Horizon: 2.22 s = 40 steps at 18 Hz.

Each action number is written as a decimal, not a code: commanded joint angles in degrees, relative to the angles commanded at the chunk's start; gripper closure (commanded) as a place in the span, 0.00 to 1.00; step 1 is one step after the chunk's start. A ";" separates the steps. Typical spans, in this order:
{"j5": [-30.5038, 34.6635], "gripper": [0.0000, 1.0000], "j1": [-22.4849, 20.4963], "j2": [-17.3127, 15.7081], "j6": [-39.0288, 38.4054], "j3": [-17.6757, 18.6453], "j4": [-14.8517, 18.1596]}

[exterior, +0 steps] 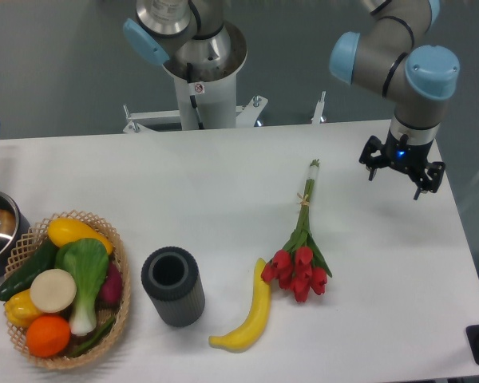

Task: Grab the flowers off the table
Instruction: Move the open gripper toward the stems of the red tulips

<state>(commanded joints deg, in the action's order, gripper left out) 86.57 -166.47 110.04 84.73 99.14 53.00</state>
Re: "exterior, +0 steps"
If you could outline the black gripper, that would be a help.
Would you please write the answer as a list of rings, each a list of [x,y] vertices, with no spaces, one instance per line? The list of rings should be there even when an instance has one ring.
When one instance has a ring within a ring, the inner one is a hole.
[[[436,193],[445,174],[444,162],[427,160],[436,133],[436,127],[421,130],[391,126],[384,144],[376,136],[368,139],[358,161],[369,172],[369,181],[381,168],[412,176],[417,187],[414,200],[418,200],[423,193]]]

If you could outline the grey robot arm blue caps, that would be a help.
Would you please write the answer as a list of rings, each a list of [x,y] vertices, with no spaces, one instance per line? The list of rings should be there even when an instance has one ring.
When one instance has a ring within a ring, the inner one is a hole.
[[[437,1],[368,1],[374,27],[344,33],[332,49],[329,70],[394,102],[385,140],[371,137],[359,158],[370,173],[404,173],[418,193],[437,192],[442,162],[427,156],[455,92],[460,63],[439,45],[421,45],[440,12]],[[133,50],[174,80],[185,130],[254,124],[251,110],[236,110],[236,75],[247,58],[238,28],[224,19],[221,1],[139,1],[123,33]]]

